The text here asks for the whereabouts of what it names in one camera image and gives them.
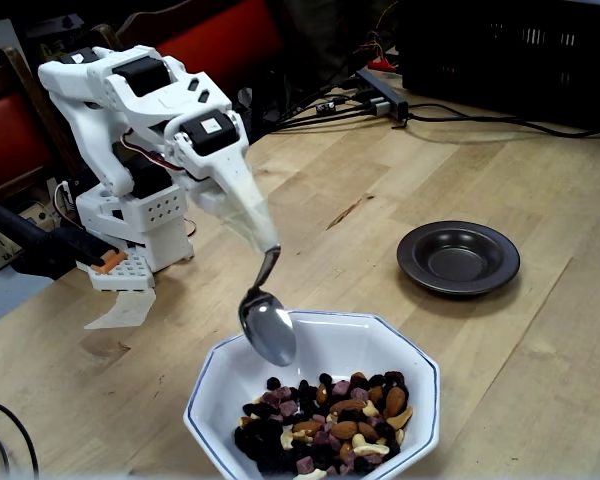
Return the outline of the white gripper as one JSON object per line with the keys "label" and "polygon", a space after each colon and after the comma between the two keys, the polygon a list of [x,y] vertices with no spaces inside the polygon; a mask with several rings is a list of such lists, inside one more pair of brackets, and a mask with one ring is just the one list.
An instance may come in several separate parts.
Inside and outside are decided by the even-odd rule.
{"label": "white gripper", "polygon": [[278,233],[245,162],[248,146],[239,118],[219,109],[179,115],[164,129],[164,157],[185,169],[189,199],[254,249],[271,250]]}

